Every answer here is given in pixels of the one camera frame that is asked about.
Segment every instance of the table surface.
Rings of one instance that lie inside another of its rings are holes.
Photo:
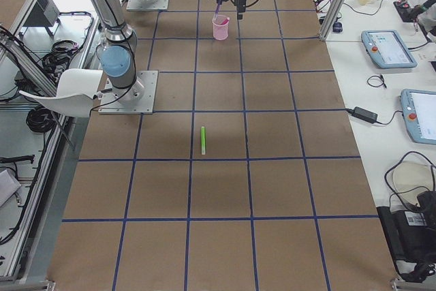
[[[413,24],[401,22],[392,5],[387,0],[375,16],[365,16],[352,12],[343,6],[341,21],[343,33],[331,33],[327,47],[337,76],[345,106],[359,106],[378,113],[381,122],[388,122],[395,110],[400,110],[399,95],[403,89],[436,91],[436,74],[426,58],[436,57],[436,45],[429,44],[412,54],[418,62],[413,69],[381,70],[374,66],[366,54],[360,33],[370,29],[396,29],[408,46],[425,43],[421,31],[415,32]],[[379,2],[359,6],[357,0],[345,0],[358,11],[374,12]],[[383,74],[387,89],[373,88],[367,84],[368,77]],[[436,159],[436,147],[412,142],[400,115],[388,126],[370,125],[350,117],[353,133],[371,191],[377,206],[389,204],[389,192],[384,183],[385,172],[397,163],[408,151],[415,150]],[[418,157],[408,160],[420,162]]]
[[[345,0],[345,3],[352,6],[358,12],[375,13],[380,6],[381,0],[374,0],[366,5],[359,5],[357,0]],[[364,30],[397,30],[404,42],[421,42],[424,43],[425,37],[421,32],[416,32],[413,23],[404,23],[397,14],[393,2],[396,0],[384,0],[378,13],[372,16],[358,14],[353,12],[349,7],[343,5],[340,13],[342,19],[339,21],[343,24],[342,33],[331,33],[328,41],[360,41],[360,34]]]

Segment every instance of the gray object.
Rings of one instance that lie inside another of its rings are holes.
[[[395,30],[363,31],[362,42],[380,68],[413,68],[418,65]]]
[[[52,27],[59,16],[59,9],[53,0],[37,0],[24,27]]]

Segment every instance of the pink cup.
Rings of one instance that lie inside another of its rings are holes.
[[[225,40],[229,36],[229,21],[230,18],[226,15],[216,15],[212,19],[213,37],[216,40]]]

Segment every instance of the power adapter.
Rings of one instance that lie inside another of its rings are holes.
[[[363,109],[361,107],[354,107],[354,109],[346,108],[346,111],[356,117],[357,119],[361,119],[370,124],[374,124],[377,122],[377,114],[374,112],[370,112],[369,110]]]

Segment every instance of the white chair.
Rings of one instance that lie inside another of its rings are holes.
[[[56,97],[40,97],[20,91],[20,94],[34,99],[45,108],[70,117],[89,117],[93,97],[102,78],[101,70],[72,68],[62,73]]]

